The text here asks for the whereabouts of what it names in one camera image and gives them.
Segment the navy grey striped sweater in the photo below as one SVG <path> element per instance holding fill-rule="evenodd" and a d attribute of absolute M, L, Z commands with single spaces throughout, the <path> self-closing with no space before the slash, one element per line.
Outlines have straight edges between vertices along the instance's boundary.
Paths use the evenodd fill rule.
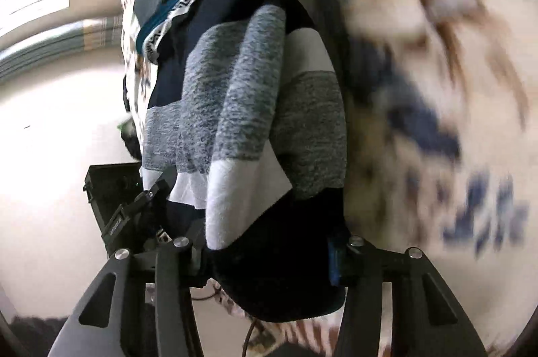
<path fill-rule="evenodd" d="M 157 66 L 142 174 L 176 180 L 172 237 L 204 226 L 204 267 L 263 321 L 337 311 L 346 122 L 324 43 L 297 0 L 134 0 Z"/>

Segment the left blue-grey curtain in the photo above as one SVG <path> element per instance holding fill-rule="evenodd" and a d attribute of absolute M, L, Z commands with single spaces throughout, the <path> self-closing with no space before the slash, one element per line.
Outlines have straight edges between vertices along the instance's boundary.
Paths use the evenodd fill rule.
<path fill-rule="evenodd" d="M 1 52 L 1 83 L 64 56 L 119 46 L 120 15 L 79 20 L 32 35 Z"/>

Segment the floral cream bed blanket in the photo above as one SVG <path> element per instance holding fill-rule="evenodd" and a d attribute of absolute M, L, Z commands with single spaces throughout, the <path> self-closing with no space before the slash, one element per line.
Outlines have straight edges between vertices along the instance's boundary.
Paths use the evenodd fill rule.
<path fill-rule="evenodd" d="M 124 99 L 142 150 L 157 66 L 136 50 L 121 0 Z M 280 343 L 335 356 L 347 287 L 339 260 L 358 236 L 421 249 L 487 354 L 530 351 L 537 329 L 537 0 L 297 0 L 328 52 L 346 122 L 345 230 L 335 312 L 263 321 L 213 278 L 221 305 Z"/>

